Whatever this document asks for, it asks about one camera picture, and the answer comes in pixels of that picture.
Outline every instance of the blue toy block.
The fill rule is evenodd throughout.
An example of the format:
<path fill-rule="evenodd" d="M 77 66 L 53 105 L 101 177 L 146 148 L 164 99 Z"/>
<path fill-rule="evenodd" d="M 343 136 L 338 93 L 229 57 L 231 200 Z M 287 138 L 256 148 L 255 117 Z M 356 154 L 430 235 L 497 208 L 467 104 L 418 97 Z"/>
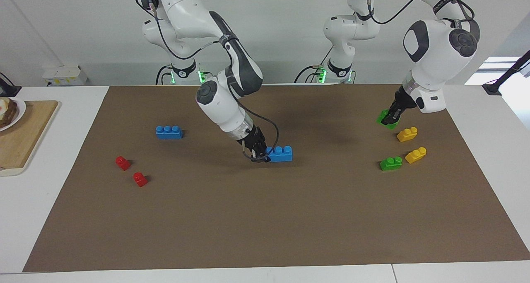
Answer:
<path fill-rule="evenodd" d="M 288 145 L 284 148 L 276 146 L 274 151 L 269 155 L 271 162 L 292 162 L 293 161 L 293 149 Z"/>
<path fill-rule="evenodd" d="M 162 140 L 182 139 L 182 130 L 178 126 L 157 126 L 157 137 Z"/>

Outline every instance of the green lego brick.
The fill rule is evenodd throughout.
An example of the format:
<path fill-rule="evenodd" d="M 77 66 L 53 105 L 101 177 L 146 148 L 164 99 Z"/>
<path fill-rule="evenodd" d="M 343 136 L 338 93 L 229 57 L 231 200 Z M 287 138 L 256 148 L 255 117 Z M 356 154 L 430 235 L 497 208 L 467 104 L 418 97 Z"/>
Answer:
<path fill-rule="evenodd" d="M 401 157 L 388 158 L 379 164 L 382 171 L 396 170 L 401 168 L 402 165 L 403 159 Z"/>
<path fill-rule="evenodd" d="M 388 109 L 384 109 L 383 111 L 381 111 L 381 114 L 379 115 L 379 117 L 377 117 L 377 123 L 378 124 L 382 124 L 381 122 L 383 121 L 383 119 L 386 117 L 387 114 L 388 114 Z M 397 126 L 397 124 L 399 124 L 399 119 L 398 119 L 397 122 L 395 122 L 393 124 L 382 124 L 382 125 L 386 126 L 390 130 L 394 130 L 394 128 Z"/>

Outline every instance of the wooden cutting board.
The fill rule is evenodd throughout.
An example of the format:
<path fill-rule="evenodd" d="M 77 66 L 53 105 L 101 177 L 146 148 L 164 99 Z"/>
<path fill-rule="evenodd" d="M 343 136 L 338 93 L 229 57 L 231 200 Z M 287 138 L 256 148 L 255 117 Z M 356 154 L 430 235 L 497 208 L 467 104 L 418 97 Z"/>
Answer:
<path fill-rule="evenodd" d="M 26 102 L 23 117 L 0 132 L 0 176 L 19 175 L 25 170 L 58 107 L 54 100 Z"/>

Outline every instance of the green light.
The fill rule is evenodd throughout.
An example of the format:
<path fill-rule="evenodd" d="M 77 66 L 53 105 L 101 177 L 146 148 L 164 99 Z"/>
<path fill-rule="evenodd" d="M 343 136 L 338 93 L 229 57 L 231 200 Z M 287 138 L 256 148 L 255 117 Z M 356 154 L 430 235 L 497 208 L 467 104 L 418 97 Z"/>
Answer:
<path fill-rule="evenodd" d="M 206 76 L 204 76 L 204 73 L 199 70 L 199 81 L 201 83 L 206 82 Z"/>
<path fill-rule="evenodd" d="M 320 76 L 318 76 L 318 81 L 320 83 L 324 83 L 326 81 L 326 75 L 328 74 L 328 72 L 326 70 L 322 70 L 322 72 L 320 73 Z"/>

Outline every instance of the yellow toy block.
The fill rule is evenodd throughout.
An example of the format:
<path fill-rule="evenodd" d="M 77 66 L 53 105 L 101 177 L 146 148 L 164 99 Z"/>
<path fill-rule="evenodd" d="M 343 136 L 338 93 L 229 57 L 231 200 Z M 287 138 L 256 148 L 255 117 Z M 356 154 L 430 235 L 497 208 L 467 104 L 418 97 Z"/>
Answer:
<path fill-rule="evenodd" d="M 427 154 L 427 149 L 425 147 L 420 147 L 414 151 L 411 151 L 406 157 L 405 160 L 412 164 L 416 161 L 421 160 Z"/>
<path fill-rule="evenodd" d="M 406 128 L 397 135 L 397 139 L 400 143 L 414 139 L 418 135 L 418 129 L 415 127 Z"/>

